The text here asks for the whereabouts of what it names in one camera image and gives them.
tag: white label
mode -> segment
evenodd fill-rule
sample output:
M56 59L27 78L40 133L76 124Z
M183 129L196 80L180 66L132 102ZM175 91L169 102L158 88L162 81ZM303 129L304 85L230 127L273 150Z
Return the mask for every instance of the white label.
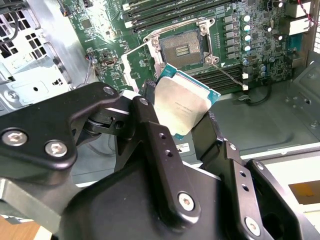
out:
M183 143L183 144L176 145L176 149L178 149L179 154L190 152L189 143Z

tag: metal panel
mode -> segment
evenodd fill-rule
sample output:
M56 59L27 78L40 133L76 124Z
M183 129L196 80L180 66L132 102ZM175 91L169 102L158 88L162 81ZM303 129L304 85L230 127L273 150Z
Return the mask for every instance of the metal panel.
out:
M85 52L67 17L63 17L55 0L27 0L45 41L49 42L75 86L84 82L88 63Z

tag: green circuit board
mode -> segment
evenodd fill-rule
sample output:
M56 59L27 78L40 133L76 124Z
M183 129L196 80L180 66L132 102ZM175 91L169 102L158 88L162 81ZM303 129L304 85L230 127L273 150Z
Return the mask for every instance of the green circuit board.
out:
M211 45L212 54L219 58L216 66L249 88L261 86L266 78L282 81L292 74L286 61L290 52L289 39L284 34L282 40L275 38L281 34L278 28L284 8L268 9L265 0L64 0L62 3L84 50L97 60L94 68L98 78L119 91L132 90L124 78L123 54L142 45L144 38L154 30L195 18L215 20L209 28L210 42L199 37L201 51L205 52ZM267 31L266 26L272 27L272 31ZM191 23L165 32L161 39L198 32L199 26ZM245 40L246 36L250 37L249 41ZM177 56L191 54L192 46L193 43L186 43L178 47ZM130 53L127 59L130 75L139 89L145 80L157 80L155 61L146 46ZM201 68L203 61L200 59L198 63L192 62L179 69L222 94L241 90L214 66ZM243 73L248 78L242 79Z

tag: motherboard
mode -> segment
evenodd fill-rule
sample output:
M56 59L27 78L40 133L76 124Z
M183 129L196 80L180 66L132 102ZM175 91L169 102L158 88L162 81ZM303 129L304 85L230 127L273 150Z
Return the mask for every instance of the motherboard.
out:
M99 80L138 92L166 64L221 94L292 75L280 0L63 0Z

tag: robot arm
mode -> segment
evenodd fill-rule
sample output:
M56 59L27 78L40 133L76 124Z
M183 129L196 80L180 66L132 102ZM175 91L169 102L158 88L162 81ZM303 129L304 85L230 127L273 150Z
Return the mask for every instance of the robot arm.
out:
M241 160L208 112L185 165L147 99L97 82L0 118L0 199L59 240L315 240L319 233L259 161ZM77 188L77 147L117 136L116 172Z

